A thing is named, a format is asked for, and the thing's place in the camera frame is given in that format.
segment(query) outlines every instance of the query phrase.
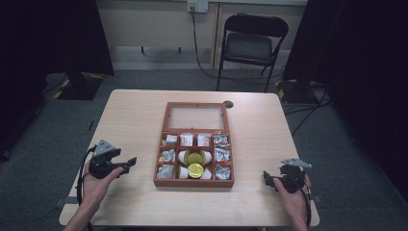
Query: wooden tabletop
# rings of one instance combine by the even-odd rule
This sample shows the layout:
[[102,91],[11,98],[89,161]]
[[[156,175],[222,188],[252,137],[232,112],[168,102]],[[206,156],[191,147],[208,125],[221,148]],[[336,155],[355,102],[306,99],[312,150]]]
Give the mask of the wooden tabletop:
[[[221,103],[227,109],[234,145],[231,189],[157,188],[153,183],[167,102]],[[89,147],[100,140],[121,148],[114,163],[138,157],[130,172],[109,187],[93,225],[286,226],[278,192],[265,185],[263,171],[279,175],[283,159],[298,157],[278,97],[271,93],[114,90]],[[76,196],[76,182],[69,196]],[[66,225],[77,205],[65,204]],[[312,226],[319,215],[312,201]]]

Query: wooden tray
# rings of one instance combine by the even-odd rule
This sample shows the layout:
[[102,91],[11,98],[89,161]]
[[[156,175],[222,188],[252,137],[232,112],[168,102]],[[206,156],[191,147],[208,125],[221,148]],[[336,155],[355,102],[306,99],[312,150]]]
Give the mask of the wooden tray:
[[[187,141],[188,139],[184,138],[185,134],[192,135],[192,140]],[[203,134],[208,134],[208,138],[203,139],[201,136]],[[219,136],[226,138],[227,144],[219,143]],[[170,137],[176,138],[176,142],[167,140]],[[164,153],[171,152],[171,150],[174,151],[174,159],[164,158]],[[188,168],[190,165],[189,163],[185,164],[184,161],[179,161],[179,155],[187,150],[190,153],[204,151],[211,154],[211,161],[208,164],[201,163],[204,169],[208,169],[211,172],[210,178],[193,178],[190,175],[188,178],[180,178],[180,168]],[[228,151],[229,156],[225,155],[224,157],[226,158],[221,160],[220,154],[217,155],[216,151],[217,153]],[[161,177],[163,166],[173,167],[172,173],[163,174],[168,178]],[[228,178],[220,179],[217,177],[216,168],[230,169]],[[167,103],[162,133],[159,138],[153,182],[157,187],[233,187],[232,143],[227,112],[223,103]]]

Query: vr controller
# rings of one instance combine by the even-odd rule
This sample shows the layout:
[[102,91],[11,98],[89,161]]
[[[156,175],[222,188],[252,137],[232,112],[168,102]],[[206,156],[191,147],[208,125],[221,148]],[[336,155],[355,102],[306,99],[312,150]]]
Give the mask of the vr controller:
[[92,176],[98,179],[105,178],[115,168],[123,167],[120,175],[129,173],[130,167],[136,164],[137,158],[130,159],[127,163],[112,163],[112,158],[120,155],[120,148],[115,148],[107,141],[101,140],[93,151],[92,158],[89,163],[89,172]]
[[265,184],[275,188],[278,192],[273,183],[273,178],[278,178],[288,193],[295,193],[297,190],[302,189],[305,184],[306,174],[306,172],[302,170],[302,167],[312,168],[312,165],[296,158],[283,160],[281,163],[284,164],[279,168],[282,177],[270,176],[269,173],[264,171]]

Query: black curtain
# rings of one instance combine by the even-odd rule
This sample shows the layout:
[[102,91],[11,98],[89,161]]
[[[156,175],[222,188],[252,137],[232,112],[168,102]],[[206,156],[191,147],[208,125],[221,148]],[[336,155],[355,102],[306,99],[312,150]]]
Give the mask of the black curtain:
[[2,152],[49,73],[114,75],[94,0],[0,1],[0,52]]
[[284,78],[327,84],[353,139],[408,201],[407,12],[404,0],[309,0]]

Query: person's left hand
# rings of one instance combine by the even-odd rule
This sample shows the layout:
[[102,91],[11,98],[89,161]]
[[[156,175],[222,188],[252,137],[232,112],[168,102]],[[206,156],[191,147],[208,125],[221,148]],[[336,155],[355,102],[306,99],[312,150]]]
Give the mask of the person's left hand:
[[112,181],[123,171],[123,167],[115,168],[108,176],[103,179],[93,177],[89,172],[89,162],[84,167],[84,192],[82,204],[88,204],[95,212],[99,209],[100,203],[108,191]]

